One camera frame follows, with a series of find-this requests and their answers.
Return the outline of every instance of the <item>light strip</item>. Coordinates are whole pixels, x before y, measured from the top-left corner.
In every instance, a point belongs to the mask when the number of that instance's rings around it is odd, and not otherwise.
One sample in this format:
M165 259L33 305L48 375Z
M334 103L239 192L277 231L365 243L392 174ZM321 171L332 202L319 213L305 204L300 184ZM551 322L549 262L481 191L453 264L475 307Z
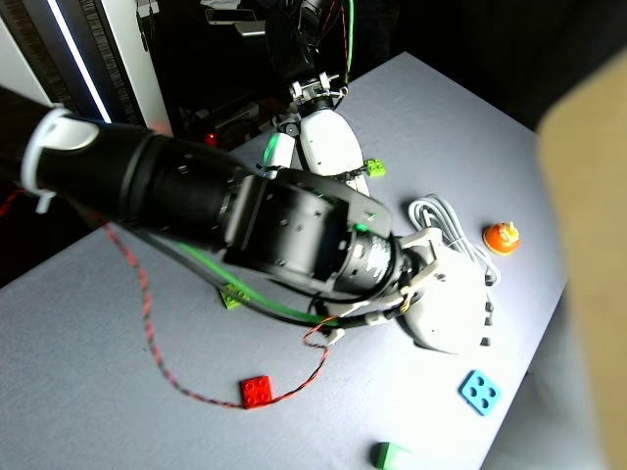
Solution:
M50 6L50 10L52 11L52 15L55 17L57 24L59 25L59 29L63 34L63 37L66 39L66 43L70 48L70 52L72 53L72 57L74 57L74 61L80 70L80 74L82 75L82 79L85 80L85 84L89 89L89 93L91 93L91 97L94 99L96 103L96 107L100 112L100 116L102 116L102 120L104 122L111 123L111 118L109 117L109 113L105 109L105 104L102 102L100 95L98 94L98 90L96 89L96 85L94 85L94 81L91 79L91 75L85 66L85 62L80 57L80 53L78 52L78 48L76 47L76 43L74 42L74 38L68 29L68 24L66 20L63 18L61 14L61 10L59 10L59 5L57 5L57 0L48 0L48 5Z

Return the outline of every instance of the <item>green lego brick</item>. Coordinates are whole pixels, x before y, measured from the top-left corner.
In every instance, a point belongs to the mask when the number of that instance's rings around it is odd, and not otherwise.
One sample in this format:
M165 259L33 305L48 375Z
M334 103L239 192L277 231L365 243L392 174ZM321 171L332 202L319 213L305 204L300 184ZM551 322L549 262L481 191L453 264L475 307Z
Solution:
M246 294L244 294L242 291L238 291L237 288L235 286L232 286L230 284L226 285L226 290L227 291L231 291L234 292L235 294L237 294L239 297L241 297L242 299L245 300L249 300L250 297L248 297ZM232 298L231 296L229 296L227 293L225 293L224 291L219 291L219 294L222 296L222 302L224 303L224 306L226 307L226 309L231 310L233 308L238 308L239 306L241 306L242 304L237 301L236 299Z
M375 466L381 470L407 470L413 468L412 461L410 450L392 443L381 443Z
M385 176L385 165L382 160L366 160L366 172L371 178L380 178Z

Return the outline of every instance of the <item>red lego brick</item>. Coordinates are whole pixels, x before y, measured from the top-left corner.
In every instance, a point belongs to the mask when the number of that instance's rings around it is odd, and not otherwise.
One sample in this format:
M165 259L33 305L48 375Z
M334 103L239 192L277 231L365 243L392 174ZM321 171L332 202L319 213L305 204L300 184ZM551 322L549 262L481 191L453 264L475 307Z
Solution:
M263 406L272 400L272 388L270 378L266 375L255 377L254 379L243 380L242 399L245 408L255 408Z

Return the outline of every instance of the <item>red light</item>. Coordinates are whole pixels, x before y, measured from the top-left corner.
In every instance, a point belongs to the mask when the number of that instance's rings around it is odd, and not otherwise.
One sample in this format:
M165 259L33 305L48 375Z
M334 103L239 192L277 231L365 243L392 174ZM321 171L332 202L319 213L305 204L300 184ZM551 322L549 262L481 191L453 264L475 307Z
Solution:
M218 135L214 132L205 134L205 143L207 145L211 145L212 147L217 147L217 138L218 138Z

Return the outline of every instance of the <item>gray floor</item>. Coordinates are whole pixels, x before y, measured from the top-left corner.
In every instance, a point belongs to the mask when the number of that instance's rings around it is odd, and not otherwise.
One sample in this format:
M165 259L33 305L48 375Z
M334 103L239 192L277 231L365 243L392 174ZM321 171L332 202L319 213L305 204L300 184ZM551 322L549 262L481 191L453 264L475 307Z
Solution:
M562 299L483 470L606 468L582 364Z

